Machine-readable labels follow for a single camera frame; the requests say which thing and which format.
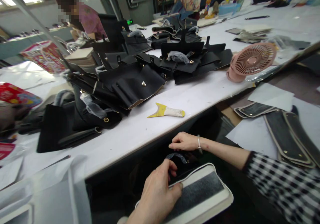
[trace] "red box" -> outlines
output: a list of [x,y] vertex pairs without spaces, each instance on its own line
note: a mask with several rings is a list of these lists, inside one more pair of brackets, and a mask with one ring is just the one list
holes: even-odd
[[30,61],[38,64],[51,74],[58,74],[66,70],[60,62],[57,46],[50,40],[37,42],[20,52]]
[[29,108],[42,102],[40,97],[8,82],[0,82],[0,100],[12,104],[24,104]]

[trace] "floral shirt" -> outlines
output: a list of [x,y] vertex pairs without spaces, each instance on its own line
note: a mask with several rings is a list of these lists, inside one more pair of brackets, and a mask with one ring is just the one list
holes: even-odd
[[181,0],[187,11],[198,12],[201,0]]
[[100,18],[98,17],[98,13],[83,3],[79,4],[79,21],[87,34],[95,34],[96,40],[102,39],[102,35],[107,37]]

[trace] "pink desk fan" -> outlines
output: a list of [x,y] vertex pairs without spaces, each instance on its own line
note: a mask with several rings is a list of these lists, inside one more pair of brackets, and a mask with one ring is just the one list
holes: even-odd
[[276,57],[271,43],[255,43],[233,55],[227,77],[232,82],[242,82],[246,76],[259,73],[271,66]]

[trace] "pink shirt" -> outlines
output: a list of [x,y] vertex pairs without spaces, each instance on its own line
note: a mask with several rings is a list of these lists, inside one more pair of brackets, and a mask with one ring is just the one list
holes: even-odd
[[79,21],[87,34],[95,33],[96,40],[102,39],[102,35],[107,37],[98,13],[83,3],[79,3]]

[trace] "bracelet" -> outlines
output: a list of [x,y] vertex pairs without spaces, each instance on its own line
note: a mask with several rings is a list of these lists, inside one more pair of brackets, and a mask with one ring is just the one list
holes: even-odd
[[200,154],[202,155],[202,148],[200,146],[200,135],[198,135],[198,150],[199,150]]

